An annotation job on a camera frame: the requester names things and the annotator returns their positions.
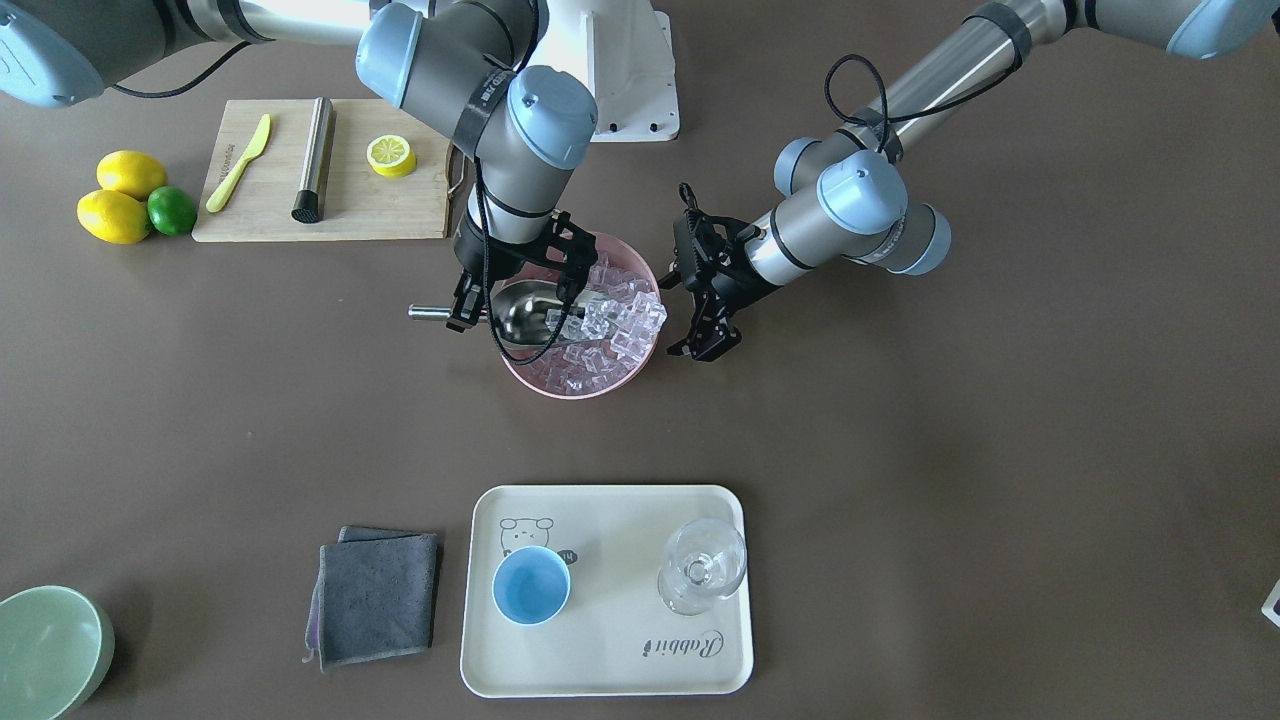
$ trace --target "yellow knife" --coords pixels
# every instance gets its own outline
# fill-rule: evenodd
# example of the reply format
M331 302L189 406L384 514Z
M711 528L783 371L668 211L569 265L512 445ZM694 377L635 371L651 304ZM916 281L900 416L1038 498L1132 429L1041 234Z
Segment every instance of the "yellow knife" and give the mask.
M266 138L271 135L271 115L262 115L262 119L257 122L257 129L253 131L253 137L248 141L244 147L244 152L241 159L236 161L236 167L232 172L227 173L227 178L218 184L214 193L209 196L209 202L205 202L205 210L210 213L216 213L221 210L227 201L230 200L232 192L236 190L236 183L239 182L239 177L244 174L244 168L248 167L250 161L262 154L266 149Z

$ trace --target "lemon slice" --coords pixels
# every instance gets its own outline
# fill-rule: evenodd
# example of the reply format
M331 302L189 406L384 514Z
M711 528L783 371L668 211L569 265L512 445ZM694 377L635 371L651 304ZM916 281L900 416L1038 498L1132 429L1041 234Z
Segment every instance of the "lemon slice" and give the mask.
M365 152L369 167L384 178L402 178L417 167L417 156L408 141L398 135L375 137Z

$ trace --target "lime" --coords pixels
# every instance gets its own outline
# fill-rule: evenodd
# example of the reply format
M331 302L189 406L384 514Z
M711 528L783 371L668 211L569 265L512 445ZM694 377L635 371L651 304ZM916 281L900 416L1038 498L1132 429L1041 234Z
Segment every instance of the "lime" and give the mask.
M137 150L116 150L97 163L97 184L134 200L146 200L165 181L168 173L160 160Z
M187 234L196 227L196 201L172 184L157 187L147 196L147 217L164 234Z
M151 232L142 202L115 190L95 190L76 204L76 218L93 237L132 245Z
M374 172L385 178L402 178L417 167L417 156L408 141L398 135L375 137L365 151Z

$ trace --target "tray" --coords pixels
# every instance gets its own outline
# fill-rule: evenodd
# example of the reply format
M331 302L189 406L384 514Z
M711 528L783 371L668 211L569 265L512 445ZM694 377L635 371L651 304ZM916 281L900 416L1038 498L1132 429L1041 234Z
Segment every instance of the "tray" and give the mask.
M289 217L311 133L311 100L229 100L218 128L191 236L198 242L289 242L420 240L448 236L449 142L385 100L333 100L333 147L324 192L324 219L303 224ZM219 213L205 201L239 159L259 118L271 115L262 156L248 164ZM369 142L399 135L417 155L403 178L374 173Z
M746 536L741 503L719 486L499 486L484 493L471 523L462 682L490 698L741 688L754 665L748 580L694 618L671 612L658 597L667 538L704 516L730 520ZM573 559L572 592L556 618L517 626L498 612L490 583L506 551L534 543Z

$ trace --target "black cable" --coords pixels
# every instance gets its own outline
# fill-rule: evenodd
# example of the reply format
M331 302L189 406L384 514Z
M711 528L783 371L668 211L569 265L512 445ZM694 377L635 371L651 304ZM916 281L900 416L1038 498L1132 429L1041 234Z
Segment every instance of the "black cable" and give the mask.
M564 320L568 319L570 309L573 306L572 302L566 302L561 306L561 316L556 323L556 329L552 332L552 337L547 340L547 345L543 345L538 352L530 357L518 359L507 351L507 346L502 343L502 336L498 334L498 319L493 315L493 297L489 288L489 241L492 236L489 234L489 210L488 200L485 200L485 186L484 186L484 172L480 169L480 159L475 159L476 168L476 206L480 209L480 232L484 233L483 246L483 260L480 265L480 283L484 288L484 311L489 315L489 334L493 336L494 345L498 346L498 352L511 363L512 365L530 365L535 363L539 357L547 354L552 348L552 345L559 338L561 331L564 329Z
M876 151L883 152L884 143L888 142L888 129L890 129L888 90L886 90L884 87L884 78L881 77L879 70L876 69L876 65L870 60L863 58L861 55L858 55L856 53L850 53L849 55L845 55L844 58L836 60L836 64L832 65L829 70L827 70L827 79L824 79L822 83L823 96L826 96L827 99L827 106L831 108L831 111L835 113L837 118L845 120L851 126L870 127L870 123L868 123L861 118L846 115L844 111L841 111L840 108L836 106L836 101L832 100L831 97L831 78L836 74L836 70L838 70L845 63L850 60L860 63L864 68L867 68L868 72L872 73L872 77L876 79L876 88L879 91L881 95L881 122L879 122L881 131L877 133L877 136L879 137L879 147L877 147Z
M905 120L914 120L914 119L918 119L918 118L927 118L929 115L936 115L938 113L945 113L945 111L947 111L947 110L950 110L952 108L959 108L960 105L964 105L965 102L973 100L974 97L982 95L983 92L987 92L988 90L991 90L991 88L996 87L997 85L1005 82L1005 79L1009 76L1011 76L1011 74L1014 74L1014 68L1006 69L996 79L988 82L987 85L979 87L978 90L975 90L975 91L973 91L973 92L970 92L968 95L964 95L961 97L951 100L950 102L945 102L942 105L937 105L934 108L929 108L928 110L920 110L919 113L910 113L908 115L895 117L895 118L892 118L891 122L901 123L901 122L905 122Z
M872 64L870 60L868 60L867 58L863 58L861 55L855 55L855 54L845 55L844 58L836 60L836 64L832 65L831 70L827 72L827 79L823 82L823 96L827 99L827 106L831 108L831 111L835 113L837 118L840 118L841 120L845 120L846 123L849 123L851 126L858 126L858 127L872 127L872 126L870 126L870 123L868 123L863 118L855 118L852 115L845 114L840 108L836 106L836 101L832 100L832 97L831 97L831 78L836 74L836 70L838 70L841 65L844 65L845 63L847 63L850 60L855 60L858 63L861 63L861 65L865 67L872 73L872 77L876 79L876 88L879 91L882 119L881 119L879 123L877 123L881 127L881 131L877 132L877 136L879 138L879 147L876 149L877 152L882 152L884 150L884 143L888 141L888 129L890 129L888 124L890 123L902 123L902 122L906 122L906 120L915 120L915 119L919 119L919 118L927 118L929 115L936 115L938 113L945 113L947 110L951 110L952 108L959 108L960 105L964 105L965 102L973 100L974 97L978 97L983 92L987 92L988 90L991 90L991 88L996 87L997 85L1005 82L1005 79L1009 78L1009 76L1014 74L1014 70L1016 70L1016 68L1010 67L1004 73L1001 73L1000 76L997 76L995 79L992 79L987 85L979 87L978 90L968 92L968 94L965 94L965 95L963 95L963 96L960 96L960 97L957 97L955 100L950 100L947 102L943 102L942 105L937 105L934 108L929 108L928 110L920 110L918 113L909 113L906 115L893 115L893 117L890 117L890 114L888 114L888 92L884 88L884 78L881 76L879 70L876 69L876 65Z
M534 56L534 49L538 47L538 26L543 22L538 3L539 0L529 0L529 6L534 10L534 28L529 33L529 49L525 50L525 56L520 60L520 67L516 68L517 73L529 67L529 59Z
M184 85L182 87L178 87L175 90L168 90L165 92L141 92L138 90L129 90L128 87L122 87L119 85L113 85L111 88L113 90L118 90L118 91L120 91L120 92L123 92L123 94L125 94L125 95L128 95L131 97L143 97L146 100L156 100L156 99L161 99L161 97L173 97L174 95L182 95L183 92L187 92L192 87L196 87L197 85L205 82L205 79L209 78L209 76L211 76L215 72L218 72L218 68L223 67L223 64L225 64L227 60L230 60L232 55L239 53L241 50L248 47L250 45L252 45L252 44L251 42L241 42L236 47L232 47L221 58L219 58L218 60L215 60L212 65L209 65L209 68L206 68L205 72L202 72L198 76L196 76L196 79L193 79L193 81L188 82L187 85Z

